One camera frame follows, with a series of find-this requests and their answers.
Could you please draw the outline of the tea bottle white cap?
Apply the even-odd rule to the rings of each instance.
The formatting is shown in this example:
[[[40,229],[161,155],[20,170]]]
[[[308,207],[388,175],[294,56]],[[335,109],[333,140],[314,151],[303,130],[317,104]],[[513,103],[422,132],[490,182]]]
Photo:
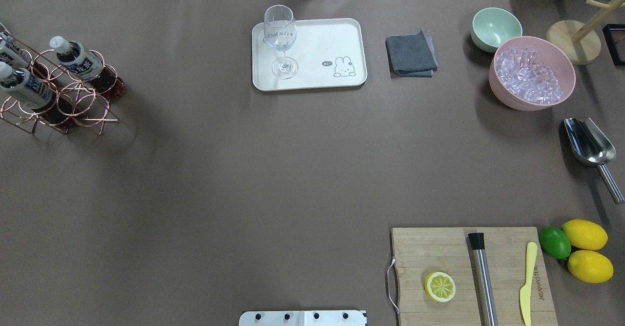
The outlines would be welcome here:
[[[65,69],[108,101],[125,93],[123,80],[82,43],[55,36],[49,46]]]

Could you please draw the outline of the wooden mug tree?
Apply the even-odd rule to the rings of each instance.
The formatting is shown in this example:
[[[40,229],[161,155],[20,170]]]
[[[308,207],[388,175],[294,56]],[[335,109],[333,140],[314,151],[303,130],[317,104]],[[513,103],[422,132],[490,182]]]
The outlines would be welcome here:
[[[612,12],[623,7],[625,0],[610,0],[602,3],[587,0],[586,4],[595,6],[599,11],[588,21],[561,20],[552,24],[546,32],[547,41],[560,48],[572,64],[590,64],[599,56],[601,41],[595,28]]]

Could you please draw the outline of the yellow plastic knife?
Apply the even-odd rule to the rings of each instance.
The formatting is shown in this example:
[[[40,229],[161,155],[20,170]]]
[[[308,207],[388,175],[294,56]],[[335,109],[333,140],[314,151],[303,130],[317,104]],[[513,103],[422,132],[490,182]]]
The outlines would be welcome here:
[[[538,254],[536,242],[528,242],[525,248],[524,284],[519,292],[519,306],[525,326],[531,326],[531,293],[533,274]]]

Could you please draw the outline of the wooden cutting board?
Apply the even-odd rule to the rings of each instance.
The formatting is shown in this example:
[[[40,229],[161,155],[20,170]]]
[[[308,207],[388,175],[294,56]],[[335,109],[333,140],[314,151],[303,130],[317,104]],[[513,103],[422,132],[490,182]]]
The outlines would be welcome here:
[[[400,326],[481,326],[477,267],[467,235],[482,232],[500,326],[522,326],[519,296],[525,283],[525,251],[538,241],[535,227],[393,228]],[[455,297],[446,303],[424,290],[426,277],[445,272],[455,280]]]

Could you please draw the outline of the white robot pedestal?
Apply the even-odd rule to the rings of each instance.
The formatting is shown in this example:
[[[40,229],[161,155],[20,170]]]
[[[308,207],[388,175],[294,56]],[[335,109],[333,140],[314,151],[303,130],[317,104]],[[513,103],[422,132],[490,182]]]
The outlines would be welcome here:
[[[361,310],[249,311],[239,317],[239,326],[366,326]]]

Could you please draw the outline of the green bowl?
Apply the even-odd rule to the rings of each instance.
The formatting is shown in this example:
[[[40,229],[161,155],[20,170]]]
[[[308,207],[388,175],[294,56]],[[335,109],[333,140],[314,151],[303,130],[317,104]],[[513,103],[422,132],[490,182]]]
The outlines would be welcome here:
[[[505,41],[522,35],[520,21],[504,9],[484,8],[473,17],[471,39],[485,52],[494,53]]]

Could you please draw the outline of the yellow lemon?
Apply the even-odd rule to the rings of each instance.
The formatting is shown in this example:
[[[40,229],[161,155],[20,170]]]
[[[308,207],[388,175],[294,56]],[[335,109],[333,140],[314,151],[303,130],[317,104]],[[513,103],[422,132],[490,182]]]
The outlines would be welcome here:
[[[592,284],[606,282],[614,274],[611,260],[591,250],[572,252],[567,259],[567,268],[576,279]]]
[[[569,220],[561,228],[569,239],[569,243],[576,248],[596,251],[603,248],[608,242],[608,234],[605,229],[589,220]]]

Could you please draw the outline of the green lime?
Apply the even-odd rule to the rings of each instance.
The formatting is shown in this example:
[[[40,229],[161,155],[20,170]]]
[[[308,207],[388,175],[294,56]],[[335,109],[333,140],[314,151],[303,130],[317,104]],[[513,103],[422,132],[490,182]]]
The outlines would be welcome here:
[[[545,226],[539,233],[539,242],[547,255],[558,260],[565,260],[571,255],[571,242],[560,228]]]

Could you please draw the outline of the pink bowl with ice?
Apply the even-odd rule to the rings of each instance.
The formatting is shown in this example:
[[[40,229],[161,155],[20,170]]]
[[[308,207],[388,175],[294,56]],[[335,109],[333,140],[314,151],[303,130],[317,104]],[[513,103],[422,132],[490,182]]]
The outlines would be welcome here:
[[[503,104],[536,111],[565,101],[576,85],[576,73],[561,49],[540,38],[522,36],[497,49],[489,84]]]

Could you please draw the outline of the clear wine glass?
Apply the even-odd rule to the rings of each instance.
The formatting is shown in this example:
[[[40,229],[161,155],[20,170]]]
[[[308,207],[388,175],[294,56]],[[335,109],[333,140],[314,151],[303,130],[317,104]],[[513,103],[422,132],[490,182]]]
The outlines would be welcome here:
[[[275,4],[264,12],[264,42],[283,53],[272,64],[272,72],[279,79],[293,78],[298,71],[297,62],[286,56],[297,38],[294,13],[283,4]]]

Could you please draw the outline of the cream rectangular tray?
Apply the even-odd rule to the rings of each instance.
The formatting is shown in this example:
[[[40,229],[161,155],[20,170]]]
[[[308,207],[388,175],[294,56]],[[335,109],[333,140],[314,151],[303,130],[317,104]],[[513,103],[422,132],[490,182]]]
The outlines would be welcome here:
[[[263,24],[252,29],[252,83],[263,92],[352,87],[368,78],[361,25],[351,18],[297,20],[297,38],[287,56],[298,63],[293,78],[281,80],[272,64],[281,53],[263,42]]]

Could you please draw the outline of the half lemon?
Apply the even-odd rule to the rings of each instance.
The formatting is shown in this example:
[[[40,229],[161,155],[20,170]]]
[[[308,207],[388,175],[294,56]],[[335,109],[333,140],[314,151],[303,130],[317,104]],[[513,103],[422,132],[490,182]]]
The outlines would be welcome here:
[[[424,292],[436,302],[448,302],[456,294],[455,280],[445,272],[429,273],[424,282]]]

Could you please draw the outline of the metal ice scoop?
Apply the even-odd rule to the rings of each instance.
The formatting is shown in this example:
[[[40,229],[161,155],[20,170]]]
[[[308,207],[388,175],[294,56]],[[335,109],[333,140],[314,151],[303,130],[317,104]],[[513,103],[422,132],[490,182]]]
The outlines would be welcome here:
[[[595,167],[616,204],[624,203],[624,196],[612,177],[607,164],[616,158],[616,148],[591,118],[564,119],[572,153],[579,162]]]

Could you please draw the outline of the copper wire bottle basket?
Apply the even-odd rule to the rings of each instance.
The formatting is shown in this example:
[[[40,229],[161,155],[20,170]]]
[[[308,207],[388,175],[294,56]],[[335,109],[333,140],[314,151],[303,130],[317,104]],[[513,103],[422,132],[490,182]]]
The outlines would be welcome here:
[[[101,134],[106,123],[119,121],[119,117],[112,111],[111,103],[114,99],[107,100],[100,96],[95,90],[74,77],[65,69],[56,57],[56,53],[50,47],[49,50],[37,52],[34,48],[20,41],[13,33],[9,32],[5,26],[1,27],[1,32],[11,36],[18,47],[27,51],[31,55],[32,62],[27,70],[40,79],[50,88],[57,92],[57,99],[63,98],[72,104],[74,111],[69,113],[75,121],[75,126],[85,127],[92,133]],[[103,63],[119,76],[114,66],[105,61],[102,54],[96,50],[91,50]],[[27,133],[34,133],[39,124],[44,124],[60,133],[68,133],[69,129],[56,128],[53,124],[47,123],[38,113],[22,106],[15,98],[1,91],[3,100],[1,101],[1,119]]]

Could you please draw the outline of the grey folded cloth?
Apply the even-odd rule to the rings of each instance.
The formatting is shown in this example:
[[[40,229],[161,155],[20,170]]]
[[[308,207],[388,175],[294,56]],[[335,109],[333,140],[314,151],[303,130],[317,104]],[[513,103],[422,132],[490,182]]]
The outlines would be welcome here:
[[[431,78],[439,67],[429,32],[390,36],[385,41],[392,71],[400,77]]]

